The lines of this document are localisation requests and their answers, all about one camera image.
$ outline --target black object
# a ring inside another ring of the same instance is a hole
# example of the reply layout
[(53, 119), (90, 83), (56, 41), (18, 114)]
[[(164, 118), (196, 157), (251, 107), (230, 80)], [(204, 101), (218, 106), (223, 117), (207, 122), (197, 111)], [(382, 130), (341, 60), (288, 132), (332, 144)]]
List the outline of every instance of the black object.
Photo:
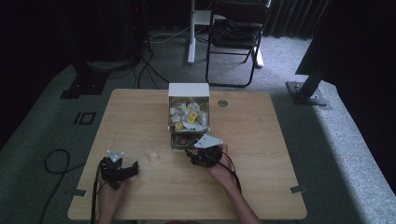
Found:
[[(214, 17), (222, 16), (226, 20), (214, 20)], [(263, 3), (252, 2), (221, 2), (214, 1), (210, 13), (209, 36), (206, 51), (205, 79), (209, 85), (245, 88), (253, 79), (257, 55), (262, 40), (262, 31), (270, 16), (269, 8)], [(243, 52), (211, 51), (211, 45), (222, 49), (243, 49)], [(254, 51), (250, 77), (246, 84), (216, 83), (209, 80), (209, 59), (211, 53), (244, 55), (243, 63), (248, 60)]]
[(191, 158), (191, 163), (193, 165), (204, 166), (206, 168), (216, 165), (222, 157), (222, 152), (219, 146), (198, 148), (198, 151), (195, 154), (187, 149), (184, 151), (187, 156)]
[(238, 175), (236, 174), (235, 167), (233, 166), (233, 169), (231, 170), (229, 167), (227, 167), (226, 165), (220, 162), (222, 158), (222, 154), (224, 154), (225, 156), (227, 156), (227, 158), (231, 161), (231, 164), (233, 165), (233, 161), (231, 160), (231, 158), (227, 154), (223, 153), (219, 146), (198, 148), (198, 151), (196, 153), (192, 153), (187, 149), (184, 151), (186, 152), (187, 156), (191, 158), (191, 163), (193, 165), (210, 168), (218, 164), (227, 171), (229, 171), (233, 175), (233, 178), (235, 179), (236, 186), (238, 187), (239, 191), (241, 191), (242, 193), (241, 183), (239, 181)]
[(105, 157), (100, 162), (102, 178), (113, 188), (120, 187), (119, 181), (131, 178), (139, 173), (137, 161), (128, 168), (122, 169), (122, 159), (114, 162), (109, 157)]

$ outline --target forearm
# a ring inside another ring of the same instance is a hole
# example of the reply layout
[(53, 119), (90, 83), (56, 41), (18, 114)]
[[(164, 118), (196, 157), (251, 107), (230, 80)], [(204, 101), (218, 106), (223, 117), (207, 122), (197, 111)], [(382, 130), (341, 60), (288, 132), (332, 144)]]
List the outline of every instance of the forearm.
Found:
[(245, 200), (234, 182), (223, 183), (222, 187), (224, 188), (231, 206), (235, 211), (236, 217), (241, 224), (261, 224), (259, 218), (251, 209), (250, 205), (248, 205), (248, 202)]

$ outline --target wire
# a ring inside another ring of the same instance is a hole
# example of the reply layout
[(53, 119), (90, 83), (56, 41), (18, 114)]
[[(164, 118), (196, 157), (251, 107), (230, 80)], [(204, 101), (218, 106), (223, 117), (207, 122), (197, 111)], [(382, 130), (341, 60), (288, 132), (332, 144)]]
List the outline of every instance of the wire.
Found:
[(222, 166), (224, 169), (228, 170), (228, 171), (233, 175), (233, 178), (235, 179), (235, 184), (236, 184), (236, 186), (238, 187), (239, 191), (242, 193), (241, 182), (239, 181), (238, 175), (236, 174), (235, 166), (233, 165), (233, 160), (231, 160), (231, 157), (230, 157), (229, 155), (227, 155), (226, 153), (224, 153), (224, 152), (221, 152), (221, 153), (224, 154), (224, 155), (226, 155), (227, 158), (230, 160), (231, 165), (232, 165), (232, 167), (233, 167), (232, 170), (231, 170), (228, 166), (226, 166), (226, 165), (224, 165), (223, 163), (221, 163), (220, 161), (215, 161), (215, 160), (213, 160), (213, 158), (207, 156), (206, 154), (205, 154), (204, 156), (207, 157), (208, 159), (214, 161), (214, 162), (217, 163), (218, 165)]
[[(167, 39), (165, 39), (164, 41), (160, 41), (160, 42), (150, 42), (151, 44), (161, 44), (161, 43), (165, 43), (166, 41), (168, 41), (168, 40), (170, 40), (170, 39), (172, 39), (172, 38), (174, 38), (174, 37), (176, 37), (176, 36), (178, 36), (178, 35), (183, 35), (184, 34), (184, 32), (186, 31), (186, 30), (188, 30), (190, 28), (190, 26), (189, 27), (187, 27), (186, 29), (184, 29), (183, 31), (181, 31), (181, 32), (179, 32), (179, 33), (176, 33), (176, 34), (171, 34), (171, 36), (170, 37), (168, 37)], [(159, 35), (168, 35), (168, 34), (158, 34), (158, 35), (155, 35), (155, 36), (153, 36), (153, 37), (151, 37), (150, 39), (153, 39), (153, 38), (155, 38), (156, 36), (159, 36)]]
[(96, 215), (96, 195), (98, 192), (98, 176), (100, 171), (100, 162), (98, 164), (98, 168), (96, 169), (95, 181), (93, 182), (93, 191), (92, 191), (92, 206), (91, 206), (91, 224), (95, 224), (95, 215)]
[[(163, 76), (161, 76), (161, 75), (149, 64), (149, 62), (151, 61), (151, 59), (152, 59), (153, 56), (154, 56), (154, 52), (152, 51), (151, 54), (150, 54), (150, 57), (149, 57), (148, 61), (147, 61), (144, 57), (142, 57), (142, 60), (145, 61), (145, 66), (142, 68), (142, 70), (140, 71), (139, 76), (138, 76), (138, 78), (137, 78), (137, 88), (138, 88), (138, 89), (140, 89), (140, 78), (142, 77), (143, 72), (145, 71), (145, 69), (146, 69), (147, 67), (151, 68), (151, 70), (152, 70), (158, 77), (160, 77), (163, 81), (165, 81), (166, 83), (169, 83), (169, 81), (168, 81), (166, 78), (164, 78)], [(154, 83), (155, 87), (156, 87), (157, 90), (158, 90), (158, 86), (157, 86), (157, 84), (155, 83), (154, 79), (152, 78), (151, 74), (149, 74), (149, 76), (150, 76), (152, 82)]]
[[(63, 152), (63, 153), (65, 153), (66, 156), (67, 156), (66, 166), (64, 167), (64, 169), (63, 169), (62, 171), (52, 171), (52, 170), (48, 167), (48, 165), (47, 165), (49, 157), (50, 157), (52, 154), (57, 153), (57, 152)], [(49, 154), (47, 154), (46, 158), (44, 159), (44, 168), (46, 169), (46, 171), (47, 171), (48, 173), (52, 174), (52, 175), (61, 175), (61, 178), (59, 179), (58, 184), (55, 186), (55, 188), (53, 189), (53, 191), (52, 191), (52, 193), (50, 194), (49, 198), (47, 199), (46, 204), (44, 205), (44, 209), (43, 209), (43, 212), (41, 213), (41, 218), (40, 218), (39, 223), (43, 223), (44, 215), (45, 215), (46, 212), (47, 212), (47, 208), (48, 208), (48, 206), (50, 205), (50, 201), (51, 201), (53, 195), (55, 194), (56, 190), (58, 190), (59, 186), (61, 185), (61, 182), (62, 182), (62, 180), (64, 179), (65, 174), (67, 174), (67, 173), (69, 173), (69, 172), (71, 172), (71, 171), (74, 171), (74, 170), (76, 170), (77, 168), (82, 167), (82, 166), (85, 165), (85, 162), (83, 162), (83, 163), (80, 164), (80, 165), (77, 165), (77, 166), (75, 166), (75, 167), (73, 167), (73, 168), (71, 168), (71, 169), (68, 169), (68, 168), (69, 168), (69, 163), (70, 163), (70, 154), (69, 154), (68, 151), (66, 151), (66, 150), (64, 150), (64, 149), (55, 149), (55, 150), (52, 150)]]

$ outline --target stand base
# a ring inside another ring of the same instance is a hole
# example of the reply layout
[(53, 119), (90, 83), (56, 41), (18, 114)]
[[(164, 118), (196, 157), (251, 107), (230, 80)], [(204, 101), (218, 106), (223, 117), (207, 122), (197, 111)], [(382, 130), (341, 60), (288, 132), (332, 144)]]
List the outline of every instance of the stand base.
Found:
[(328, 101), (323, 99), (319, 89), (316, 89), (314, 94), (309, 99), (304, 99), (300, 96), (300, 88), (304, 85), (303, 82), (288, 81), (286, 86), (296, 105), (318, 105), (323, 110), (332, 110), (332, 106)]
[(77, 75), (69, 90), (62, 93), (61, 99), (77, 99), (80, 95), (100, 95), (106, 85), (108, 73), (92, 72), (89, 84), (81, 84), (81, 77)]

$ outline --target wooden table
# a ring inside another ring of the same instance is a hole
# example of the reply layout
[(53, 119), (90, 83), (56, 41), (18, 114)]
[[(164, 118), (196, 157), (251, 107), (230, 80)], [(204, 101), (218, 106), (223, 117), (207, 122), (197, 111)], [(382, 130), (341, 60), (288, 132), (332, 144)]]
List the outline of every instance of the wooden table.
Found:
[[(114, 90), (92, 145), (68, 215), (90, 219), (92, 183), (98, 162), (108, 150), (125, 153), (124, 166), (139, 162), (139, 175), (117, 219), (236, 219), (227, 196), (203, 167), (193, 166), (184, 152), (172, 151), (168, 121), (168, 91)], [(226, 100), (227, 107), (220, 107)], [(210, 92), (210, 132), (229, 146), (242, 191), (260, 219), (301, 219), (306, 209), (290, 156), (267, 93)], [(155, 136), (161, 142), (158, 162), (150, 163), (140, 141)]]

